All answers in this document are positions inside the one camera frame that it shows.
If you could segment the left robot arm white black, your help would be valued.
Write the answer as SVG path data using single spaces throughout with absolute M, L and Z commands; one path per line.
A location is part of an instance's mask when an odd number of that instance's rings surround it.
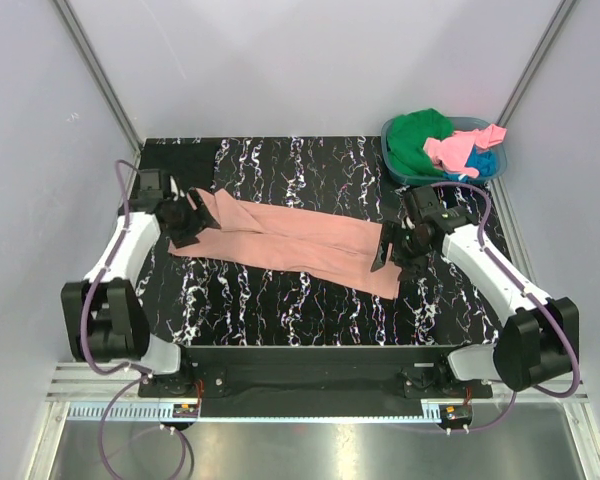
M 167 171 L 141 170 L 137 179 L 138 189 L 123 200 L 113 237 L 96 265 L 61 290 L 69 346 L 75 360 L 99 375 L 125 368 L 161 375 L 170 393 L 183 396 L 194 388 L 196 372 L 182 363 L 180 347 L 151 333 L 136 284 L 163 234 L 176 248 L 196 246 L 203 232 L 220 225 L 202 196 L 184 192 Z

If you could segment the dusty pink t shirt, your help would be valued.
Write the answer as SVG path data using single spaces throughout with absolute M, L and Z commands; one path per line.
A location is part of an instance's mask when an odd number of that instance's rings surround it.
M 218 229 L 169 253 L 311 276 L 385 299 L 399 293 L 401 269 L 391 262 L 373 272 L 382 225 L 352 217 L 238 200 L 221 189 L 198 189 Z

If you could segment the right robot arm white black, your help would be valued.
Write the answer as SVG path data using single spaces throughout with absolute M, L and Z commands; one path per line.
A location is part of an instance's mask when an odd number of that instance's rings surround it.
M 567 297 L 554 299 L 527 279 L 493 245 L 486 220 L 462 206 L 445 207 L 436 184 L 409 189 L 409 223 L 382 225 L 372 271 L 387 264 L 399 281 L 423 275 L 432 254 L 458 267 L 485 297 L 502 323 L 494 344 L 452 350 L 434 371 L 434 384 L 456 396 L 470 381 L 502 383 L 514 392 L 534 388 L 568 398 L 581 382 L 579 311 Z

